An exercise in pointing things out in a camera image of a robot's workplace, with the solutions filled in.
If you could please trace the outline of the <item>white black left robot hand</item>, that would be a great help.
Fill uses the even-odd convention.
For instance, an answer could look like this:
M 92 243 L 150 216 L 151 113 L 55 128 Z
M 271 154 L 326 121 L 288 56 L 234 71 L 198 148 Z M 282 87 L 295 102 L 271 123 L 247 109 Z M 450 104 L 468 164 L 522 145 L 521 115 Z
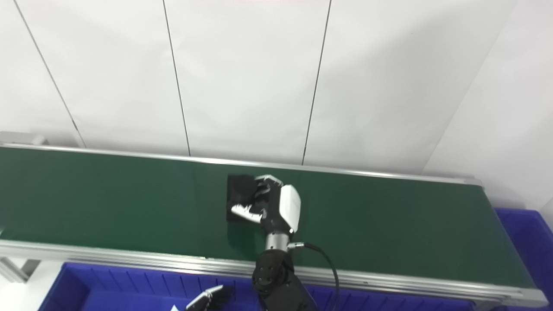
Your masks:
M 207 288 L 192 299 L 184 311 L 221 311 L 234 295 L 234 287 L 218 285 Z

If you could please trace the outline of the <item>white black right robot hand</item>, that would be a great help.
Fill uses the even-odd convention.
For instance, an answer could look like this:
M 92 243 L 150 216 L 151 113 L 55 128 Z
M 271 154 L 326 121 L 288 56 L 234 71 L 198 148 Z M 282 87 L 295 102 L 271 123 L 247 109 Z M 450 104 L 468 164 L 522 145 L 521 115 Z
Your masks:
M 250 221 L 266 234 L 293 236 L 299 228 L 302 200 L 296 188 L 272 175 L 229 175 L 226 218 Z

